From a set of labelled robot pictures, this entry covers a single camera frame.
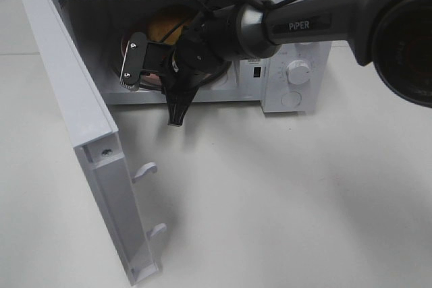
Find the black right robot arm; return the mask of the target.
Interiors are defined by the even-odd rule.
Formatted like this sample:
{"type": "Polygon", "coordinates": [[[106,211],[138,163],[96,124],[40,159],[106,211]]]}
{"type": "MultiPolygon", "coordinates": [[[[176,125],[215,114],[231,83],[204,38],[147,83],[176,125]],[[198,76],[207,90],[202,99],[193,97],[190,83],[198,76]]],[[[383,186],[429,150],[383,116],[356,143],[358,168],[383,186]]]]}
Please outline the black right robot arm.
{"type": "Polygon", "coordinates": [[[164,60],[169,123],[180,126],[203,79],[280,46],[346,41],[399,97],[431,106],[431,0],[191,0],[197,16],[164,60]]]}

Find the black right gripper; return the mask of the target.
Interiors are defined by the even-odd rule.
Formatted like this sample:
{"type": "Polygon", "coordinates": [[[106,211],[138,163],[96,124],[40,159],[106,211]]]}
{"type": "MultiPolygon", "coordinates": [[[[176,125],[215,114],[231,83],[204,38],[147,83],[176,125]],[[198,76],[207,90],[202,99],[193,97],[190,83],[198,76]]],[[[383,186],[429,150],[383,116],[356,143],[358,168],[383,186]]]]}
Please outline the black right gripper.
{"type": "Polygon", "coordinates": [[[169,46],[160,75],[162,93],[167,97],[169,124],[181,126],[200,82],[207,74],[216,74],[225,61],[212,52],[202,26],[184,26],[177,42],[169,46]]]}

